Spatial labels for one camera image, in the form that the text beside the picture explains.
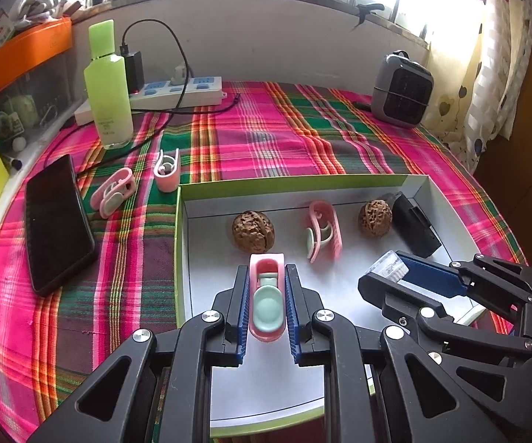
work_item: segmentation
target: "white ball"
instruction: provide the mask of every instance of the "white ball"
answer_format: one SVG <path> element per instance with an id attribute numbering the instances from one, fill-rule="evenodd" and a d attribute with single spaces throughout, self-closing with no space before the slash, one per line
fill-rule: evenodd
<path id="1" fill-rule="evenodd" d="M 14 141 L 12 141 L 11 143 L 11 147 L 16 153 L 21 152 L 23 149 L 26 148 L 26 138 L 24 138 L 23 136 L 14 138 Z"/>

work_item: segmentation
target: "white curtain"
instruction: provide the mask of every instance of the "white curtain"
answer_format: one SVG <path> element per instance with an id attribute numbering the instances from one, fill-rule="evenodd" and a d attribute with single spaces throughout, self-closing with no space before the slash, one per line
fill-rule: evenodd
<path id="1" fill-rule="evenodd" d="M 436 0 L 422 124 L 470 170 L 487 142 L 509 138 L 532 48 L 530 0 Z"/>

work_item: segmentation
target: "striped tablecloth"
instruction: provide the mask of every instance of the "striped tablecloth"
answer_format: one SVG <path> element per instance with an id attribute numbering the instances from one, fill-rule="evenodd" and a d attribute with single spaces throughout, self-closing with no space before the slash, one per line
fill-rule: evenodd
<path id="1" fill-rule="evenodd" d="M 224 105 L 241 94 L 227 113 L 178 116 L 162 137 L 126 161 L 78 179 L 100 258 L 48 298 L 38 298 L 29 282 L 24 185 L 11 203 L 0 228 L 0 422 L 17 441 L 25 441 L 132 331 L 175 327 L 176 196 L 159 192 L 153 182 L 160 148 L 180 149 L 182 183 L 344 173 L 430 175 L 482 252 L 524 261 L 485 192 L 423 128 L 375 121 L 350 103 L 369 98 L 346 91 L 264 82 L 230 83 L 225 91 Z M 134 143 L 166 118 L 136 117 Z M 93 126 L 67 138 L 51 157 L 66 153 L 78 171 L 106 156 Z M 32 174 L 42 169 L 46 154 Z M 124 165 L 133 170 L 138 191 L 103 220 L 90 208 L 90 196 Z M 492 321 L 501 327 L 498 318 Z"/>

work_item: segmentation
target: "mint green oval pad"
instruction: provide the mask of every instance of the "mint green oval pad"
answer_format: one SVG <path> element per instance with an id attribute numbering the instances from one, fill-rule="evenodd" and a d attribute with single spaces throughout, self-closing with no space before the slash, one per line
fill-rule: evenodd
<path id="1" fill-rule="evenodd" d="M 272 333 L 283 324 L 283 294 L 277 288 L 276 273 L 262 273 L 258 279 L 260 287 L 253 294 L 252 321 L 259 331 Z"/>

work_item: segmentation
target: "white power strip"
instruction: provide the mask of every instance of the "white power strip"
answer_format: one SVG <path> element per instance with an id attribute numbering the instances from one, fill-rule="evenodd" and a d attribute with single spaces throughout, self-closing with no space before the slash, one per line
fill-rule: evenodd
<path id="1" fill-rule="evenodd" d="M 129 95 L 128 99 L 133 110 L 169 110 L 176 106 L 182 87 L 183 85 L 172 85 L 169 81 L 147 83 L 139 93 Z M 220 76 L 192 78 L 188 82 L 180 107 L 218 105 L 226 96 L 227 93 L 223 93 Z M 83 102 L 74 116 L 78 125 L 92 121 L 94 116 L 90 102 L 88 100 Z"/>

